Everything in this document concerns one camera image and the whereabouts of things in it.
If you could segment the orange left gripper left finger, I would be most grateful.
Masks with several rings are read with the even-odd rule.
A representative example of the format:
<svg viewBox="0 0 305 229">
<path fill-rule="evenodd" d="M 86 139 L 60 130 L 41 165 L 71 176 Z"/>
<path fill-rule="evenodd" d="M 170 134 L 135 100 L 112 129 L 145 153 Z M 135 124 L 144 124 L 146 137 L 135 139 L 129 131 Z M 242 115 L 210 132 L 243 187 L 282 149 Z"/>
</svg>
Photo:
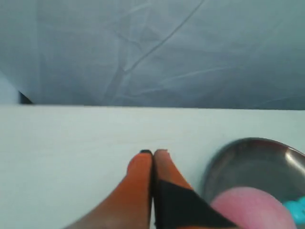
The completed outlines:
<svg viewBox="0 0 305 229">
<path fill-rule="evenodd" d="M 142 150 L 111 194 L 68 229 L 148 229 L 152 210 L 153 155 Z"/>
</svg>

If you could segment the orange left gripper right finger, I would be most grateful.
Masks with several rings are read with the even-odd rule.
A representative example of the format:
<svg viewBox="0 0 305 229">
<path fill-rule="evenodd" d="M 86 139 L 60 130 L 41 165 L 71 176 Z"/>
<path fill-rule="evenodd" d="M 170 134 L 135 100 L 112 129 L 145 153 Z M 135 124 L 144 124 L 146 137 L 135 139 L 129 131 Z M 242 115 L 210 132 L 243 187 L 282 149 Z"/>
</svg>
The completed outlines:
<svg viewBox="0 0 305 229">
<path fill-rule="evenodd" d="M 153 155 L 153 200 L 157 229 L 237 229 L 185 180 L 167 150 Z"/>
</svg>

